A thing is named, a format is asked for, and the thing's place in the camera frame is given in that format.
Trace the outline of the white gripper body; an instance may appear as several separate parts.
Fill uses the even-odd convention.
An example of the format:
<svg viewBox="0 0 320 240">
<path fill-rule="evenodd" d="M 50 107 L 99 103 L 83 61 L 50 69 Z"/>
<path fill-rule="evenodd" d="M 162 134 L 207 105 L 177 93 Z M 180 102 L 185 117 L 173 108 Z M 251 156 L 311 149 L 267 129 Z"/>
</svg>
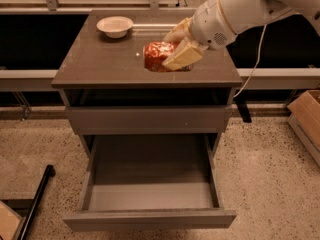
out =
<svg viewBox="0 0 320 240">
<path fill-rule="evenodd" d="M 190 33 L 200 44 L 215 50 L 229 45 L 237 37 L 220 0 L 207 0 L 198 7 L 191 19 Z"/>
</svg>

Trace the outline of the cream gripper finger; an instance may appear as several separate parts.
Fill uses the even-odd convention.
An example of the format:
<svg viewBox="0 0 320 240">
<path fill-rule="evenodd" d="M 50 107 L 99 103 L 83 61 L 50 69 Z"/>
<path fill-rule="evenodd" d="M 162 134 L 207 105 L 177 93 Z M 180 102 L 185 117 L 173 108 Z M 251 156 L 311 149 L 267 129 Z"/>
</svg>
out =
<svg viewBox="0 0 320 240">
<path fill-rule="evenodd" d="M 162 65 L 171 71 L 176 71 L 199 61 L 207 49 L 207 45 L 185 37 L 173 53 L 162 62 Z"/>
<path fill-rule="evenodd" d="M 185 18 L 180 21 L 165 37 L 165 42 L 181 42 L 182 40 L 191 41 L 190 33 L 190 18 Z"/>
</svg>

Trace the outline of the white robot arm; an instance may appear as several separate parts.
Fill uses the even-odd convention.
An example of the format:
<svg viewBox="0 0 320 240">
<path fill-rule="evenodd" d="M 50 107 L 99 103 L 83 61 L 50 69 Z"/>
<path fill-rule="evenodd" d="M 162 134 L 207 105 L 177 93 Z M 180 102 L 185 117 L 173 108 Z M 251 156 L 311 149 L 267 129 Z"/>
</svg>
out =
<svg viewBox="0 0 320 240">
<path fill-rule="evenodd" d="M 293 13 L 304 16 L 320 34 L 320 0 L 207 0 L 165 36 L 166 42 L 178 46 L 163 66 L 175 71 L 191 65 L 206 50 L 223 48 L 246 30 Z"/>
</svg>

